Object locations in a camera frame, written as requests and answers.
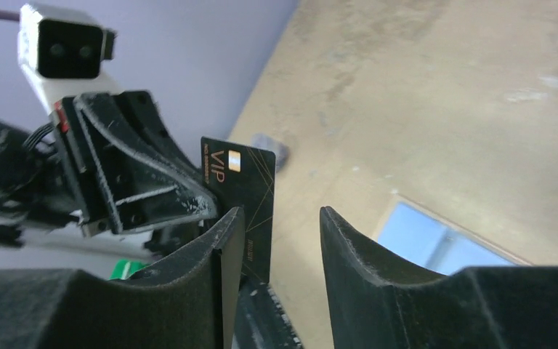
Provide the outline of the black VIP credit card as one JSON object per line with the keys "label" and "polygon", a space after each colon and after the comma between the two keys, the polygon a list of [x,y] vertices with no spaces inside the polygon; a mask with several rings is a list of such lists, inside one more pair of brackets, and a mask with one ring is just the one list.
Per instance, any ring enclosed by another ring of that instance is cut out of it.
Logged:
{"label": "black VIP credit card", "polygon": [[221,213],[241,207],[245,217],[243,273],[270,281],[274,216],[275,154],[247,145],[201,138],[201,165],[206,187],[217,197]]}

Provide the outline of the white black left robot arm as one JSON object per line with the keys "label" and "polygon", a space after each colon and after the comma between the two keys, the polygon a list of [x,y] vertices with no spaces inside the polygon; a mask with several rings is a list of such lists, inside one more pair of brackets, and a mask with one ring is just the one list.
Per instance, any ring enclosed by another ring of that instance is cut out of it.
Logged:
{"label": "white black left robot arm", "polygon": [[152,231],[166,255],[173,230],[196,237],[220,216],[148,92],[86,92],[51,111],[32,133],[0,122],[1,217],[48,230],[77,222],[87,237]]}

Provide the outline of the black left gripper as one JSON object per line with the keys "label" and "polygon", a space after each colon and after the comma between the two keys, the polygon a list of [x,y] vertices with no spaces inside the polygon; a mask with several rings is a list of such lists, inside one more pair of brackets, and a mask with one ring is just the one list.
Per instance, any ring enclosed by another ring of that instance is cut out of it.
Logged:
{"label": "black left gripper", "polygon": [[219,216],[217,197],[172,139],[149,91],[64,97],[49,114],[56,154],[40,202],[85,236],[139,233]]}

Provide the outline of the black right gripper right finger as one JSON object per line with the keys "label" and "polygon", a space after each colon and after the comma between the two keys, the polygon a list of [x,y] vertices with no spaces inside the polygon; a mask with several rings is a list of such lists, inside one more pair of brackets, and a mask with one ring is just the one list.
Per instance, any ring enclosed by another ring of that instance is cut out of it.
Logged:
{"label": "black right gripper right finger", "polygon": [[558,266],[449,276],[396,255],[320,210],[336,348],[558,348]]}

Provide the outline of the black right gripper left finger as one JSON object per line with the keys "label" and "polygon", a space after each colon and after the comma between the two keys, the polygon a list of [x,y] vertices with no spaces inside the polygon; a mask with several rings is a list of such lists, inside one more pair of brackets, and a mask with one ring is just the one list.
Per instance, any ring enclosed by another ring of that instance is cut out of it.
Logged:
{"label": "black right gripper left finger", "polygon": [[230,348],[245,240],[235,207],[124,281],[0,270],[0,348]]}

